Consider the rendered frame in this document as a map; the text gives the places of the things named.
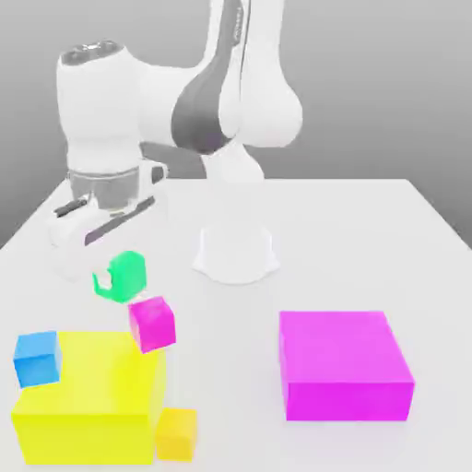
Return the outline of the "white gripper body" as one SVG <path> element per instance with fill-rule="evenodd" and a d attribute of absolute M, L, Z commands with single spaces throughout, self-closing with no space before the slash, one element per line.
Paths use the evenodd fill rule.
<path fill-rule="evenodd" d="M 152 195 L 124 209 L 110 212 L 99 208 L 95 195 L 82 195 L 59 206 L 47 223 L 54 269 L 65 280 L 78 281 L 93 267 L 92 245 L 155 203 Z"/>

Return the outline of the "small green cube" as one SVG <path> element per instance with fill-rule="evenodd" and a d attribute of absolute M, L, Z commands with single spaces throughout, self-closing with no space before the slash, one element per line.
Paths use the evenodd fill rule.
<path fill-rule="evenodd" d="M 95 273 L 93 276 L 94 291 L 104 299 L 120 303 L 129 302 L 148 285 L 145 257 L 134 251 L 125 251 L 116 255 L 107 272 L 111 286 L 104 288 Z"/>

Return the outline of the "small orange cube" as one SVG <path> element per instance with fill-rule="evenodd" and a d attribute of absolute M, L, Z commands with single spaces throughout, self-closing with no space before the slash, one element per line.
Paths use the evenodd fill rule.
<path fill-rule="evenodd" d="M 191 462 L 197 437 L 197 413 L 191 408 L 165 407 L 156 429 L 157 458 Z"/>

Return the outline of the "large magenta box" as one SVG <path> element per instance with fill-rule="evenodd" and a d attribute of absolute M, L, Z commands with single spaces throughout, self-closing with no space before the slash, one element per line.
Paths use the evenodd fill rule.
<path fill-rule="evenodd" d="M 415 380 L 382 312 L 279 314 L 288 421 L 405 421 Z"/>

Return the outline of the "large yellow box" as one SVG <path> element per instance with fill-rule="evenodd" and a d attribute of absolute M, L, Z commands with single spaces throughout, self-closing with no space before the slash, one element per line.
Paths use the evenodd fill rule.
<path fill-rule="evenodd" d="M 128 332 L 62 332 L 57 383 L 24 389 L 11 412 L 28 465 L 150 465 L 166 389 L 162 349 Z"/>

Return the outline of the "small blue cube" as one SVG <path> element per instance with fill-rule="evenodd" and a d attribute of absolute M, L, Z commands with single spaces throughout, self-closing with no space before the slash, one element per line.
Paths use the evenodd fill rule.
<path fill-rule="evenodd" d="M 21 389 L 60 381 L 62 350 L 56 331 L 19 335 L 14 366 Z"/>

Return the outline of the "small magenta cube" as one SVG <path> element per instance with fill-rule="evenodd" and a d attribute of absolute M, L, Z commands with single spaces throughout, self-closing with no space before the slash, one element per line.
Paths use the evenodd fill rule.
<path fill-rule="evenodd" d="M 143 354 L 176 342 L 174 313 L 163 297 L 128 305 L 132 336 Z"/>

